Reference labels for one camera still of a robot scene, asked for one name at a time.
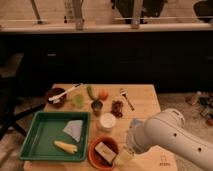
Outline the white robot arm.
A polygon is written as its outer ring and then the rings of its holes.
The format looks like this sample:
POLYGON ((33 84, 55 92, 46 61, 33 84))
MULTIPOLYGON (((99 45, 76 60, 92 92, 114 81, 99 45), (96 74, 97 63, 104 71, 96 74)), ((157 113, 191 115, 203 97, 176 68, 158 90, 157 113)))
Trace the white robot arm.
POLYGON ((135 154, 148 152, 159 146, 173 152, 205 171, 213 171, 213 143, 209 143, 184 129, 185 118, 174 108, 165 109, 145 121, 133 119, 126 135, 126 145, 114 163, 122 166, 135 154))

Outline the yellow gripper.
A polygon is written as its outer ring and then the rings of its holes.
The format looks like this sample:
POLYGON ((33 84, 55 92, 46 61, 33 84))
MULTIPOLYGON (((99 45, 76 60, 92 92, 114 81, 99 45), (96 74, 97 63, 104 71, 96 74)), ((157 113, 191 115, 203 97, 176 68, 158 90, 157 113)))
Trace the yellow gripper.
POLYGON ((123 147, 114 160, 116 166, 122 166, 132 160, 134 153, 127 147, 123 147))

